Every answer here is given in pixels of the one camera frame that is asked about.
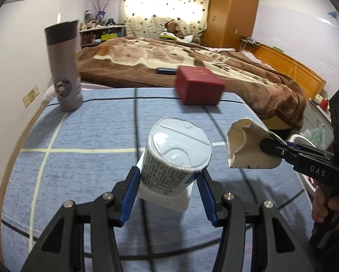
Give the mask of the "person's right hand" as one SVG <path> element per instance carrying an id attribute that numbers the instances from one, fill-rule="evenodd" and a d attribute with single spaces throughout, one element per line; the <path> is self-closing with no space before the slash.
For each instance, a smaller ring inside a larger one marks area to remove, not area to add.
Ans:
<path id="1" fill-rule="evenodd" d="M 327 202 L 324 192 L 318 186 L 312 204 L 311 217 L 315 222 L 322 223 L 330 210 L 339 212 L 339 196 L 332 197 Z"/>

